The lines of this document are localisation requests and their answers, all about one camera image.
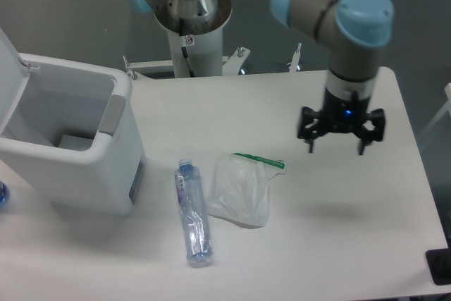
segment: robotic arm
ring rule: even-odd
[[[176,78],[222,74],[222,27],[232,13],[231,0],[128,2],[140,13],[154,9],[156,19],[168,33]],[[194,37],[186,38],[186,43],[179,39],[188,35],[197,36],[199,43],[194,45]]]
[[[271,12],[331,51],[323,107],[303,107],[297,137],[313,152],[314,140],[327,133],[354,133],[359,154],[382,141],[382,109],[367,113],[383,51],[391,38],[390,0],[271,0]],[[370,121],[373,129],[365,127]]]

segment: plastic bag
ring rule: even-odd
[[[268,180],[284,172],[283,161],[241,153],[221,156],[206,200],[208,214],[265,226],[269,217]]]

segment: plastic water bottle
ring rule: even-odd
[[[202,262],[208,259],[213,251],[200,172],[199,168],[192,165],[191,159],[181,159],[178,165],[179,168],[175,171],[175,186],[185,234],[186,257],[189,262]]]
[[[0,209],[8,202],[9,189],[0,181]]]

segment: green zipper seal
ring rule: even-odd
[[[251,154],[243,154],[243,153],[233,153],[233,155],[242,156],[243,158],[248,158],[255,161],[263,162],[269,166],[277,167],[280,169],[285,169],[285,164],[282,161],[276,161],[271,159],[262,158],[261,156],[254,156]]]

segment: blue bottle cap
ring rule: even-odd
[[[8,200],[9,189],[0,181],[0,209],[8,202]]]
[[[180,159],[178,161],[178,166],[183,166],[183,165],[192,165],[192,160],[189,158],[184,158],[184,159]]]

